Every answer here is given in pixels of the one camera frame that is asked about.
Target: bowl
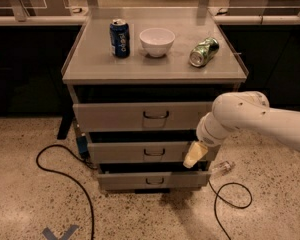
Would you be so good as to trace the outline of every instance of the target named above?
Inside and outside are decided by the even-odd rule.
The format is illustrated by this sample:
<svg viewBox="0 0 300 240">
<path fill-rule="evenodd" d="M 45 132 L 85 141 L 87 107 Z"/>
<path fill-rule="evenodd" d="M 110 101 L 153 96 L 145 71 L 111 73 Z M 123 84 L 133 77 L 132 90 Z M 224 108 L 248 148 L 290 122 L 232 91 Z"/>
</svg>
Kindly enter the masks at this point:
<svg viewBox="0 0 300 240">
<path fill-rule="evenodd" d="M 171 48 L 175 34 L 165 28 L 148 28 L 143 30 L 140 35 L 140 41 L 151 57 L 162 57 Z"/>
</svg>

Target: soda can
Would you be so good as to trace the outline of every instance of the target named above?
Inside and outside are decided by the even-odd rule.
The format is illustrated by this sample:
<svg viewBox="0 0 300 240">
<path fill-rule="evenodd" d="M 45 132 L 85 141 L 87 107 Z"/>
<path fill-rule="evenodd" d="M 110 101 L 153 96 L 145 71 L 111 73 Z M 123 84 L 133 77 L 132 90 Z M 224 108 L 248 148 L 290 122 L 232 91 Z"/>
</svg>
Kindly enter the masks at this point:
<svg viewBox="0 0 300 240">
<path fill-rule="evenodd" d="M 190 53 L 190 64 L 195 67 L 205 66 L 219 50 L 219 43 L 213 37 L 208 37 L 197 46 Z"/>
<path fill-rule="evenodd" d="M 113 55 L 126 58 L 130 54 L 129 25 L 122 19 L 114 19 L 110 24 L 110 39 Z"/>
</svg>

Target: tape mark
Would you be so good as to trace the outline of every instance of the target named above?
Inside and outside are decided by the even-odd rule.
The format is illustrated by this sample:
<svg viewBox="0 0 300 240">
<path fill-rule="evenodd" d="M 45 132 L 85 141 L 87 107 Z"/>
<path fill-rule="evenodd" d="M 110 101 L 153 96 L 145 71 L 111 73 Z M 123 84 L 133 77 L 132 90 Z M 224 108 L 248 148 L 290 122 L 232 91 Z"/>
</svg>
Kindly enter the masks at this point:
<svg viewBox="0 0 300 240">
<path fill-rule="evenodd" d="M 71 225 L 67 232 L 65 232 L 64 235 L 60 238 L 60 240 L 68 240 L 78 228 L 78 225 Z M 58 238 L 52 233 L 49 228 L 45 228 L 42 231 L 42 234 L 47 240 L 58 240 Z"/>
</svg>

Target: speckled floor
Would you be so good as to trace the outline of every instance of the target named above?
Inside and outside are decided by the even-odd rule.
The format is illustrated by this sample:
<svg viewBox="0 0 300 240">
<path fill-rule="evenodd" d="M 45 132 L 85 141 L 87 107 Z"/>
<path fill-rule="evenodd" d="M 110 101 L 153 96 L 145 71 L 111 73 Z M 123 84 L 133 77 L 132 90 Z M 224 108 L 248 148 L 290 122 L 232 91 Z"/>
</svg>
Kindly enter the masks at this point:
<svg viewBox="0 0 300 240">
<path fill-rule="evenodd" d="M 38 152 L 50 144 L 64 144 L 77 153 L 73 129 L 66 140 L 56 140 L 60 121 L 0 119 L 0 240 L 90 239 L 84 193 L 68 178 L 36 165 Z M 245 210 L 217 202 L 220 221 L 232 239 L 300 239 L 300 154 L 240 131 L 226 140 L 213 164 L 223 160 L 236 166 L 228 175 L 212 179 L 215 188 L 235 181 L 253 195 Z M 65 150 L 52 148 L 40 162 L 70 174 L 87 189 L 95 212 L 95 239 L 227 239 L 214 217 L 215 195 L 209 186 L 165 194 L 101 193 L 96 172 Z M 249 201 L 240 187 L 230 186 L 222 193 L 239 205 Z"/>
</svg>

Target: crushed can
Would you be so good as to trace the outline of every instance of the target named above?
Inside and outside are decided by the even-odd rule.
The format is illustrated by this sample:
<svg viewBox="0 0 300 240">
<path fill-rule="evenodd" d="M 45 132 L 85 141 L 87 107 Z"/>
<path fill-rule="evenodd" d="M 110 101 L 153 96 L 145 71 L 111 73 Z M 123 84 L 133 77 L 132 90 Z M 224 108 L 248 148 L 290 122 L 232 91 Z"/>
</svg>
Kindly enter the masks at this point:
<svg viewBox="0 0 300 240">
<path fill-rule="evenodd" d="M 213 37 L 208 37 L 190 52 L 189 62 L 192 66 L 203 67 L 219 50 L 219 43 Z"/>
</svg>

